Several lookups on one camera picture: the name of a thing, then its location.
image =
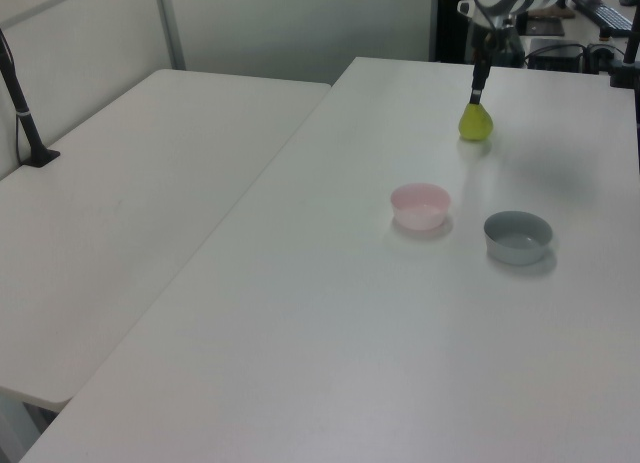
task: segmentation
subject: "bowl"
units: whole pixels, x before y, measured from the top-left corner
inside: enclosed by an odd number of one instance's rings
[[[430,183],[411,183],[391,194],[396,222],[413,231],[427,231],[440,226],[450,204],[449,193]]]
[[[487,252],[509,265],[530,265],[542,259],[553,232],[539,216],[524,211],[503,211],[484,224]]]

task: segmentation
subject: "keyboard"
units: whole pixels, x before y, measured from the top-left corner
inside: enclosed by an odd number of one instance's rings
[[[611,36],[629,36],[631,22],[602,0],[572,0],[576,10],[584,14],[600,28],[611,28]]]

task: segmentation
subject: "computer equipment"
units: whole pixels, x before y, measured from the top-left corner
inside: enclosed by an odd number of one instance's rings
[[[611,28],[611,36],[629,36],[631,21],[620,12],[605,5],[602,0],[572,0],[576,10],[584,14],[600,28]]]
[[[620,0],[619,2],[622,6],[636,6],[640,0]]]
[[[533,38],[528,67],[531,70],[580,73],[582,48],[575,41]]]

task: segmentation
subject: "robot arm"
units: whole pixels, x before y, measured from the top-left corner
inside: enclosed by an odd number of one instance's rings
[[[467,0],[458,4],[458,11],[470,17],[474,24],[492,30],[505,27],[509,15],[537,10],[553,5],[558,0]]]
[[[480,105],[480,97],[489,77],[492,57],[504,47],[509,16],[546,8],[556,1],[558,0],[466,0],[458,4],[458,12],[471,19],[471,46],[474,48],[471,98],[459,125],[463,138],[482,140],[493,129],[491,118]]]

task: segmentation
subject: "white table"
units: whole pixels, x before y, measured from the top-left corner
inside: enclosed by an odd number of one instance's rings
[[[458,140],[470,84],[357,59],[23,463],[635,463],[633,95],[495,68],[483,145]],[[450,221],[409,235],[389,194],[423,180]],[[506,209],[555,254],[490,260]]]
[[[0,391],[60,410],[327,91],[160,71],[0,182]]]

